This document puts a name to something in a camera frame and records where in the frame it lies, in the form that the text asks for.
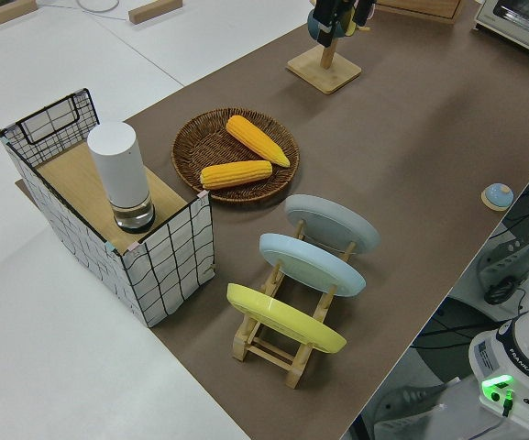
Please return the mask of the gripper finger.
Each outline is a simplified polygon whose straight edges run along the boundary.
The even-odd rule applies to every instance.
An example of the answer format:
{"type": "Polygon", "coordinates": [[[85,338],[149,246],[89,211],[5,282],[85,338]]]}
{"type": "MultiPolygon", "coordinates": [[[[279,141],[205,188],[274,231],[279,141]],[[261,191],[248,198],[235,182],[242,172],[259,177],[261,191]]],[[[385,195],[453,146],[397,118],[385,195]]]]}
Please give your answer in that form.
{"type": "Polygon", "coordinates": [[[353,22],[357,26],[365,26],[367,21],[372,17],[374,8],[374,0],[358,0],[355,6],[353,22]]]}
{"type": "Polygon", "coordinates": [[[330,45],[335,33],[336,1],[317,0],[314,7],[314,19],[318,21],[317,42],[321,45],[330,45]]]}

